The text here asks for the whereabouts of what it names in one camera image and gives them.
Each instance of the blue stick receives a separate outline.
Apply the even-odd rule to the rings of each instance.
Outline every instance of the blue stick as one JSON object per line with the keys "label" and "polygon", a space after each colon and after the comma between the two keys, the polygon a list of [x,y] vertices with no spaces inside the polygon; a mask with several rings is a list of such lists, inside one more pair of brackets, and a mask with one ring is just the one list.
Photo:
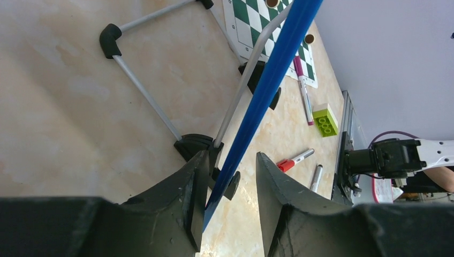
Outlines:
{"label": "blue stick", "polygon": [[207,227],[322,0],[294,0],[205,208]]}

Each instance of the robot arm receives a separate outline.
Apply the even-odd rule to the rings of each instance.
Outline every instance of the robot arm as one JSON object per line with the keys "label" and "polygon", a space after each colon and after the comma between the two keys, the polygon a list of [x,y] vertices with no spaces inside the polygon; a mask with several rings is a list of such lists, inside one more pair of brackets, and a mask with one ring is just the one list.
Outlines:
{"label": "robot arm", "polygon": [[454,140],[434,141],[415,139],[421,143],[417,146],[419,159],[426,162],[426,170],[435,167],[454,166]]}
{"label": "robot arm", "polygon": [[355,177],[378,174],[382,178],[406,185],[406,178],[416,172],[454,165],[454,140],[387,139],[372,144],[371,148],[346,150],[339,160],[339,186],[346,195],[349,190],[360,192]]}

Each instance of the beige table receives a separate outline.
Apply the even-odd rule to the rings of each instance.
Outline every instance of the beige table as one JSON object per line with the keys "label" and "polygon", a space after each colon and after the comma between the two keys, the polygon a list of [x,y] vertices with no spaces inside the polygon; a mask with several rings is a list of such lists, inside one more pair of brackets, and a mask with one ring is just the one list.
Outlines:
{"label": "beige table", "polygon": [[[177,171],[184,161],[173,135],[98,43],[106,24],[124,24],[178,0],[3,1],[0,8],[0,196],[100,195],[123,202]],[[222,3],[215,2],[223,18]],[[319,88],[341,120],[343,98],[315,25]],[[218,25],[201,4],[158,18],[118,41],[124,59],[182,134],[214,137],[240,74]],[[297,82],[285,78],[240,166],[232,201],[222,200],[203,235],[203,256],[263,256],[255,153],[280,161],[312,147],[288,174],[329,198],[337,137],[321,138],[306,118]],[[221,164],[251,94],[227,131]]]}

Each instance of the chess board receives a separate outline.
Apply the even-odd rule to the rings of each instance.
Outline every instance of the chess board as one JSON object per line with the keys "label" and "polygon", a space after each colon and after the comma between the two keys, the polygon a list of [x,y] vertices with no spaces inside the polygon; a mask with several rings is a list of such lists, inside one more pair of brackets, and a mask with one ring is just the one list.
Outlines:
{"label": "chess board", "polygon": [[[225,26],[229,37],[234,42],[240,55],[249,59],[252,49],[259,38],[262,29],[269,24],[285,7],[293,0],[281,0],[276,8],[268,8],[264,0],[222,0],[224,6]],[[277,27],[272,36],[267,40],[265,48],[260,55],[260,60],[267,62],[274,44],[279,37],[284,22]],[[311,46],[302,42],[298,52],[301,58],[306,85],[317,88],[317,76],[315,74],[314,61],[312,59]],[[293,63],[287,70],[287,75],[298,79]]]}

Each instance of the lego brick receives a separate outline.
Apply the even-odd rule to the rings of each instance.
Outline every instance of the lego brick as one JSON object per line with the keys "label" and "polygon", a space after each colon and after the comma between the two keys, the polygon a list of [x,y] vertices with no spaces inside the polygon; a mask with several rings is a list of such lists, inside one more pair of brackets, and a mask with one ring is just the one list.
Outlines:
{"label": "lego brick", "polygon": [[314,106],[312,116],[322,137],[330,137],[339,133],[337,119],[328,103]]}

